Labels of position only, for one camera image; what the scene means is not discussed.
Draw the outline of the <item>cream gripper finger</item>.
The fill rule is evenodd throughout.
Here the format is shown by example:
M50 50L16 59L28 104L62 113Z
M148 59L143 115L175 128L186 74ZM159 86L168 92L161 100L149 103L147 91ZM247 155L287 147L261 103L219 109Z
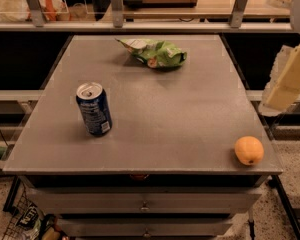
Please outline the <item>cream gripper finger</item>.
M286 112L299 96L300 45L283 46L276 55L258 111L264 116L277 116Z

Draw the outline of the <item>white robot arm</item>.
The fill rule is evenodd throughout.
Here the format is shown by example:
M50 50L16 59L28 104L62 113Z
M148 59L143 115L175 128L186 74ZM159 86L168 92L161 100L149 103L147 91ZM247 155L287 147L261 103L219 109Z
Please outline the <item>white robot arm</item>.
M273 7L290 10L290 25L300 34L300 0L267 0ZM283 46L276 55L270 81L262 93L258 111L264 116L286 112L300 96L300 44Z

